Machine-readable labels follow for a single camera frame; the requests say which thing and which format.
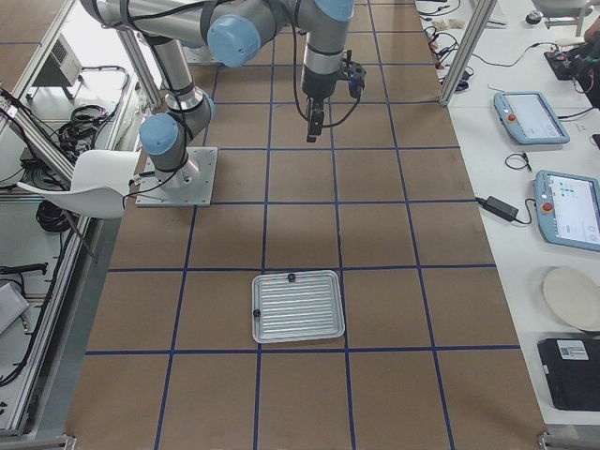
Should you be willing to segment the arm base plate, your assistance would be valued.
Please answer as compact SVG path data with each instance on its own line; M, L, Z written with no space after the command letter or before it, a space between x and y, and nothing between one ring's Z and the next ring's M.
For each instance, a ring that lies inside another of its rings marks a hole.
M171 178L158 171L144 177L136 196L139 207L209 206L218 160L216 147L188 147L187 163Z

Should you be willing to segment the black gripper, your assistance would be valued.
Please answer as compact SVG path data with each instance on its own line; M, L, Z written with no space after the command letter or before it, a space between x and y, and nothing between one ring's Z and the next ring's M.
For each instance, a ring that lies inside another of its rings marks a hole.
M324 112L322 106L314 106L313 101L323 102L330 98L336 89L338 70L331 73L317 73L303 65L301 76L302 91L307 99L307 142L314 143L322 135Z

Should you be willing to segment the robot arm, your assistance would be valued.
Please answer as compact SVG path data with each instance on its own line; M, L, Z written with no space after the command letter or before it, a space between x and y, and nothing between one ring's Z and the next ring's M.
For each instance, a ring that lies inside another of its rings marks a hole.
M212 99L193 81L184 47L208 47L226 67L253 59L281 29L307 34L302 90L307 141L322 134L324 102L338 81L348 76L343 58L353 18L351 1L85 1L84 9L106 28L142 34L167 91L168 111L146 119L140 128L142 148L163 189L191 184L191 141L215 116Z

